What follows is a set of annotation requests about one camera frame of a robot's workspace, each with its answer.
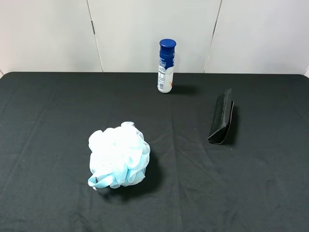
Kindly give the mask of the black glasses case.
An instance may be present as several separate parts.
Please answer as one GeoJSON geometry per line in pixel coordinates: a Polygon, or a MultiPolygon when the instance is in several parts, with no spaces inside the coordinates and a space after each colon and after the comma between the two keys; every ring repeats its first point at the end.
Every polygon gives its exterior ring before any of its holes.
{"type": "Polygon", "coordinates": [[[211,130],[208,136],[208,141],[211,144],[221,145],[225,141],[231,124],[233,108],[232,89],[229,88],[216,99],[211,130]]]}

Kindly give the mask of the blue and white bath loofah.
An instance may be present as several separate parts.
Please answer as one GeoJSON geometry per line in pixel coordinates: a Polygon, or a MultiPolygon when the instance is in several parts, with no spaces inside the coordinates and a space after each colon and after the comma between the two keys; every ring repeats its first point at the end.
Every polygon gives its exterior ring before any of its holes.
{"type": "Polygon", "coordinates": [[[151,149],[134,122],[95,131],[88,142],[92,174],[88,185],[93,189],[132,186],[145,178],[151,149]]]}

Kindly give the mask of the white bottle with blue cap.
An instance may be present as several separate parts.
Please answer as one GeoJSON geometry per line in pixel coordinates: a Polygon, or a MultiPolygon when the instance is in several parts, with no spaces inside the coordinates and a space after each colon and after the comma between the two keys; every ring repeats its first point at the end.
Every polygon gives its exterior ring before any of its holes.
{"type": "Polygon", "coordinates": [[[161,93],[169,93],[173,86],[176,42],[173,39],[162,39],[159,45],[157,88],[161,93]]]}

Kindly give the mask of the black tablecloth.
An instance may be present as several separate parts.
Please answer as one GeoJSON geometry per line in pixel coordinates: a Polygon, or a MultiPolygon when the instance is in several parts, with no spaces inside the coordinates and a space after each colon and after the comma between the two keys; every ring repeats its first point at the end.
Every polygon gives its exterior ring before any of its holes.
{"type": "Polygon", "coordinates": [[[309,80],[287,74],[11,72],[0,80],[3,232],[306,232],[309,80]],[[232,89],[221,145],[216,99],[232,89]],[[93,190],[89,136],[132,121],[144,180],[93,190]]]}

